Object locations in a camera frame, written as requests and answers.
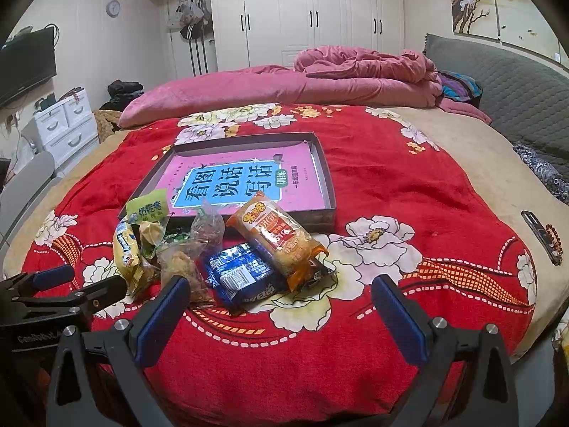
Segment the green milk candy bag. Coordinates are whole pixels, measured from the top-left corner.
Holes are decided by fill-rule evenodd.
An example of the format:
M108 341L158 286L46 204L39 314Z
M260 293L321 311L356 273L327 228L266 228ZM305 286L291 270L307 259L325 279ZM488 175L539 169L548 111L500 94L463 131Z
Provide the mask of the green milk candy bag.
M151 260L163 242L169 222L170 207L166 189L154 189L126 203L126 220L138 227L143 257Z

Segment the black television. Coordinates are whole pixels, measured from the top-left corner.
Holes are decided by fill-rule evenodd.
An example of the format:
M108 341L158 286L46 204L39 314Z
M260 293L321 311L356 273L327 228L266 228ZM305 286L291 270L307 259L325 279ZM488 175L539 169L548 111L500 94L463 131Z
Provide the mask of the black television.
M15 37L1 48L1 107L57 74L55 30L47 27Z

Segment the blue purple folded cloth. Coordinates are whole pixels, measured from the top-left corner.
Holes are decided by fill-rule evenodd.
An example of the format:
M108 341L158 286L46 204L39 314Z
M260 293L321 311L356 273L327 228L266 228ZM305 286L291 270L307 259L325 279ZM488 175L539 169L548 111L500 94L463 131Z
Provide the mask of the blue purple folded cloth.
M457 72L439 72L439 76L445 98L479 107L483 88L477 80Z

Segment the white drawer cabinet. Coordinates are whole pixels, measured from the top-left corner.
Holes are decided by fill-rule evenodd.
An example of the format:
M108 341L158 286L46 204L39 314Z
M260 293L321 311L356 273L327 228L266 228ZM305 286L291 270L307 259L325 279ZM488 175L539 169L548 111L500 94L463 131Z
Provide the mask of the white drawer cabinet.
M46 151L65 173L99 144L95 115L86 90L78 87L45 110L35 112L23 137L36 152Z

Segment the hanging bags on door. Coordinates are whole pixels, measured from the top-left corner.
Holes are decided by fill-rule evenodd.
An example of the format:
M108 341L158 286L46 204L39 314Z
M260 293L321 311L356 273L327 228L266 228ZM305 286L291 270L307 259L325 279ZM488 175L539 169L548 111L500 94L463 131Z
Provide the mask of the hanging bags on door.
M176 79L217 70L210 0L169 0L167 32Z

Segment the clear bag walnut snack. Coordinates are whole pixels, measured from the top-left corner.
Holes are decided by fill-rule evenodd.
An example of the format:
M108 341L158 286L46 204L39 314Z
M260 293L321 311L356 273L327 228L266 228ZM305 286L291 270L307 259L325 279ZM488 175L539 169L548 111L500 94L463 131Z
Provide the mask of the clear bag walnut snack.
M223 247L225 222L216 207L203 199L197 209L190 228L191 240L194 241L202 257L219 253Z

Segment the grey shallow box tray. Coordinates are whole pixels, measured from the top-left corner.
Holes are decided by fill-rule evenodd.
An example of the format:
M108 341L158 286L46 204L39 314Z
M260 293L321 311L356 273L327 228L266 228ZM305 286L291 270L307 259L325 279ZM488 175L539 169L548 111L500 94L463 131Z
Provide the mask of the grey shallow box tray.
M310 232L331 232L336 195L317 135L243 135L170 148L131 197L164 190L174 226L191 224L203 201L229 218L256 193L276 201Z

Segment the floral wall painting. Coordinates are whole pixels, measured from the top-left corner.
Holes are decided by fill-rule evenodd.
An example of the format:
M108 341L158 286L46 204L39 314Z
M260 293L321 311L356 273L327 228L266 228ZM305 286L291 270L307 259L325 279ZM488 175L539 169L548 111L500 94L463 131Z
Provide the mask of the floral wall painting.
M568 55L531 0L450 0L453 32L505 43L568 66Z

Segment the pink quilt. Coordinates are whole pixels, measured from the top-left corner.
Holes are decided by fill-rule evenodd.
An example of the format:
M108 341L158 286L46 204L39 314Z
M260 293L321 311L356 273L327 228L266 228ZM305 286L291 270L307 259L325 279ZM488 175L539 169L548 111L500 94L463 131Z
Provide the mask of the pink quilt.
M130 102L119 127L258 103L440 107L492 121L474 105L445 98L436 65L420 52L325 45L302 51L293 68L258 65L168 82Z

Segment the pink and blue book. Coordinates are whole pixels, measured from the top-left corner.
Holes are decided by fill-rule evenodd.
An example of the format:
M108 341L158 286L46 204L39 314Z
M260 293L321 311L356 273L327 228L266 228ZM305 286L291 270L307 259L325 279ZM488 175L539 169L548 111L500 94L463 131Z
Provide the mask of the pink and blue book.
M230 215L257 192L287 212L324 209L325 200L313 149L306 141L175 154L160 172L155 189L166 189L171 213L193 216L203 199Z

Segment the grey patterned cloth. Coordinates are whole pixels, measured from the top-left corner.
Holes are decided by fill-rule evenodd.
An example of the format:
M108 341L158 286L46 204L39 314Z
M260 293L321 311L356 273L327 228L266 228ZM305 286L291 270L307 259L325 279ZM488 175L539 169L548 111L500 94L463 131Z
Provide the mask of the grey patterned cloth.
M524 144L515 144L514 151L530 168L548 191L559 201L568 204L569 182L557 169Z

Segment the black clothes pile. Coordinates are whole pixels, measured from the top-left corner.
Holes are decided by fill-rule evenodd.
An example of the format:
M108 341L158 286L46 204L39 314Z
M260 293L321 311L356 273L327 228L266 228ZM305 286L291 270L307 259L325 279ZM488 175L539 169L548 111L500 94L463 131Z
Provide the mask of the black clothes pile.
M99 109L122 112L134 99L144 94L144 87L139 82L115 80L107 86L107 91L110 98Z

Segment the clear bag brown pastry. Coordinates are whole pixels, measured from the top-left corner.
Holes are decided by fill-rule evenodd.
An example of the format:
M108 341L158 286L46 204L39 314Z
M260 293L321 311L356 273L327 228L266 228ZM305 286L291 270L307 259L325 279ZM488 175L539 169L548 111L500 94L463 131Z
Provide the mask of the clear bag brown pastry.
M174 276L186 278L190 285L189 302L192 307L213 306L215 303L197 266L205 247L205 241L185 240L165 243L156 251L161 287L165 287Z

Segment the orange bread snack pack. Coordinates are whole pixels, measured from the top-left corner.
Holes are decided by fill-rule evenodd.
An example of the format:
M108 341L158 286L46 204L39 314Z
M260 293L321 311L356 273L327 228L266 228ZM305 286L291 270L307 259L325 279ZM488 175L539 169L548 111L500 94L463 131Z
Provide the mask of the orange bread snack pack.
M291 292L322 276L318 256L328 250L263 192L257 192L226 221L286 279Z

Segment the beige bed sheet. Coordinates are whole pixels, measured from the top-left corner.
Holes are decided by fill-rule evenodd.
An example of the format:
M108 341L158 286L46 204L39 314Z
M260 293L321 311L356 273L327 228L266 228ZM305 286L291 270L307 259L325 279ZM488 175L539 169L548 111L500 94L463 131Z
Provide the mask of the beige bed sheet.
M541 221L553 224L564 246L568 245L568 206L557 201L522 162L512 144L496 129L477 118L447 113L439 108L417 109L391 107L389 114L399 114L424 132L467 174L474 190L491 210L509 225L526 243L533 255L537 273L536 308L524 338L513 353L514 362L526 354L557 315L564 313L568 299L568 266L554 267L520 212L531 210ZM64 178L51 187L33 209L32 214L16 231L11 246L1 261L6 276L22 270L28 250L49 211L58 205L67 192L89 171L113 153L127 137L127 130L118 131L91 151Z

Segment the black remote with beads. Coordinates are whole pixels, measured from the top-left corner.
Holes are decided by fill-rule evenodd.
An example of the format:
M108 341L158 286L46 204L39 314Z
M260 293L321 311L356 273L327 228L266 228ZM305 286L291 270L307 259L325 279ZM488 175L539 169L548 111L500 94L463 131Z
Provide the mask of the black remote with beads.
M548 257L551 260L551 263L555 266L561 266L562 253L561 249L558 248L554 243L554 235L546 230L546 227L541 224L541 222L531 211L522 210L521 216L545 249Z

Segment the round wall clock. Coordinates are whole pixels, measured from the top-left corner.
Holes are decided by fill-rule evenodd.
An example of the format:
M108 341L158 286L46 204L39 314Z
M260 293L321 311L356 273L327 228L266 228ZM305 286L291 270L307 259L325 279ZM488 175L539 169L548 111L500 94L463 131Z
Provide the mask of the round wall clock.
M121 9L122 9L121 3L118 0L111 0L110 2L107 3L105 7L105 12L107 16L111 17L111 19L115 19L116 17L119 16Z

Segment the brown knitted cloth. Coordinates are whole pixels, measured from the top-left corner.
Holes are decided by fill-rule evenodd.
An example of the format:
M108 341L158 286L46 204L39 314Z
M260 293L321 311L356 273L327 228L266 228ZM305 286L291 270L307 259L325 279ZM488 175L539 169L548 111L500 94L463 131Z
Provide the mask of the brown knitted cloth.
M119 131L119 117L121 116L121 112L114 110L95 110L92 113L95 117L99 143L102 144L107 138Z

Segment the grey padded headboard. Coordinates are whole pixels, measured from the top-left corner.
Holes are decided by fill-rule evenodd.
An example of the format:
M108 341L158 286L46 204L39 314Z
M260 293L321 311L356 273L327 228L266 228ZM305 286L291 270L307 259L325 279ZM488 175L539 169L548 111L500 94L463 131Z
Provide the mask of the grey padded headboard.
M511 143L523 143L568 174L568 76L500 47L425 36L424 54L440 72L457 72L482 87L479 109Z

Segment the white wardrobe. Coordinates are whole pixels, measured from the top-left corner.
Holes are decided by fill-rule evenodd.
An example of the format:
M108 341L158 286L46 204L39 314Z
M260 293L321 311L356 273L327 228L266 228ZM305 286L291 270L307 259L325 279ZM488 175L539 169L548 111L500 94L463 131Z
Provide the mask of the white wardrobe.
M172 12L195 0L165 1ZM215 59L210 70L290 68L301 51L325 45L390 54L403 49L403 0L209 1Z

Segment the yellow wafer snack pack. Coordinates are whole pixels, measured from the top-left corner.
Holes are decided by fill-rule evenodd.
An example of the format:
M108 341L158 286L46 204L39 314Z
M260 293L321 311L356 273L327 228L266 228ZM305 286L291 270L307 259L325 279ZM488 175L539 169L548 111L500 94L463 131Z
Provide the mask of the yellow wafer snack pack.
M126 220L121 220L113 236L113 255L119 274L126 281L126 294L133 300L140 294L144 268L138 241Z

